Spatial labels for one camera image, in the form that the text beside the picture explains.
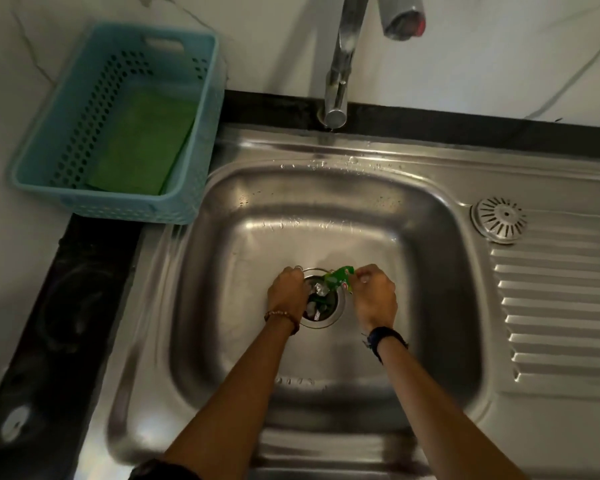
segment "perforated basket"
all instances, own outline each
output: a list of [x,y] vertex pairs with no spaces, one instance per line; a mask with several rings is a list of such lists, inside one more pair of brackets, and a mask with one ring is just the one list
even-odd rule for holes
[[[22,145],[11,180],[81,216],[190,223],[207,179],[225,79],[211,33],[96,24]],[[108,133],[130,89],[138,87],[198,103],[165,193],[123,194],[88,187]]]

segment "chrome faucet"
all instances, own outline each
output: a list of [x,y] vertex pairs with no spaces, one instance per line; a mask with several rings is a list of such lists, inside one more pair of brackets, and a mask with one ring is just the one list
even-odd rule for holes
[[[324,105],[318,111],[318,119],[328,129],[341,128],[347,122],[347,83],[368,1],[344,0],[342,5],[336,48],[327,73]],[[408,40],[424,32],[422,0],[378,0],[378,7],[385,37]]]

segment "black wristband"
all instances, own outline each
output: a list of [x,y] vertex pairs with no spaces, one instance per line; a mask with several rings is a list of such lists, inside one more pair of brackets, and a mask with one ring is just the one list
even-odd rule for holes
[[371,352],[373,352],[374,355],[378,357],[380,363],[382,363],[382,359],[378,354],[378,344],[380,343],[380,340],[384,339],[385,337],[395,337],[400,341],[402,345],[404,345],[405,348],[409,348],[407,342],[405,342],[402,336],[394,329],[386,326],[376,327],[371,331],[371,333],[369,333],[369,336],[367,337],[367,347],[369,347],[371,349]]

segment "faucet handle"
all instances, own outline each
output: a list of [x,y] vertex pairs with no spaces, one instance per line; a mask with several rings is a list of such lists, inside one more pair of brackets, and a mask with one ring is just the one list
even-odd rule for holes
[[422,0],[378,0],[384,36],[392,40],[420,37],[426,27]]

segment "stainless steel sink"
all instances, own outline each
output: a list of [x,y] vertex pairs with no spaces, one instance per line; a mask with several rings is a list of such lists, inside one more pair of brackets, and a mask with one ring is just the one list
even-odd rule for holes
[[[126,479],[168,447],[284,266],[369,262],[414,354],[504,453],[600,477],[600,162],[231,127],[213,161],[193,225],[144,228],[76,478]],[[472,224],[491,196],[524,209],[512,245]],[[332,312],[290,339],[249,478],[426,474],[346,292]]]
[[[284,266],[376,263],[396,283],[397,329],[465,406],[480,387],[473,279],[455,219],[426,190],[343,169],[243,169],[208,189],[182,266],[171,347],[180,393],[199,409],[262,329]],[[302,327],[282,357],[272,428],[383,433],[408,427],[342,293],[325,328]]]

